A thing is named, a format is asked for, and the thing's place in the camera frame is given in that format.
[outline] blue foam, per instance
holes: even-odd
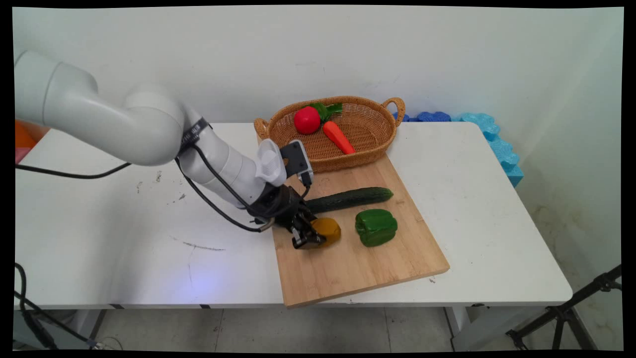
[[[393,118],[398,119],[398,113],[393,113]],[[404,118],[402,118],[402,122],[410,122],[410,117],[405,113]]]
[[[493,141],[489,141],[488,144],[492,151],[495,152],[497,160],[501,163],[501,167],[504,168],[505,172],[512,170],[519,163],[519,155],[513,153],[512,144],[502,140],[499,136]]]
[[[498,138],[499,131],[501,130],[499,126],[495,124],[495,119],[484,113],[463,113],[452,121],[475,123],[479,126],[488,141],[493,141]]]
[[[450,122],[450,116],[444,112],[422,112],[417,115],[417,122]]]
[[[506,175],[508,175],[508,180],[510,180],[513,187],[516,187],[521,179],[523,179],[523,171],[521,171],[519,166],[515,166],[511,171],[507,171]]]

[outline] robotic arm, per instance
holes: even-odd
[[[157,166],[177,159],[187,178],[239,208],[245,208],[237,196],[242,198],[257,222],[275,214],[276,223],[293,233],[294,247],[325,242],[309,224],[315,217],[302,197],[282,185],[293,174],[306,187],[311,184],[313,172],[300,141],[279,149],[265,140],[254,162],[160,85],[135,86],[120,108],[99,97],[90,73],[16,48],[13,74],[16,118],[66,132],[132,164]],[[283,155],[289,159],[287,166]]]

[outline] wooden cutting board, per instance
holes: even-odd
[[[287,179],[299,193],[304,187],[294,175]],[[339,241],[326,248],[296,250],[292,235],[274,226],[283,302],[288,308],[377,289],[448,271],[450,266],[386,154],[376,162],[339,171],[315,173],[306,199],[363,187],[385,187],[393,197],[384,203],[317,214],[334,218],[342,231]],[[397,219],[396,236],[368,248],[355,229],[363,210],[389,210]]]

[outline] orange carrot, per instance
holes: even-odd
[[[345,137],[344,133],[342,133],[334,122],[325,122],[325,124],[322,125],[322,131],[327,134],[327,137],[329,137],[344,154],[353,154],[356,152],[347,137]]]

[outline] red tomato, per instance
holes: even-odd
[[[312,134],[320,128],[320,115],[314,107],[304,107],[296,112],[294,126],[299,133]]]

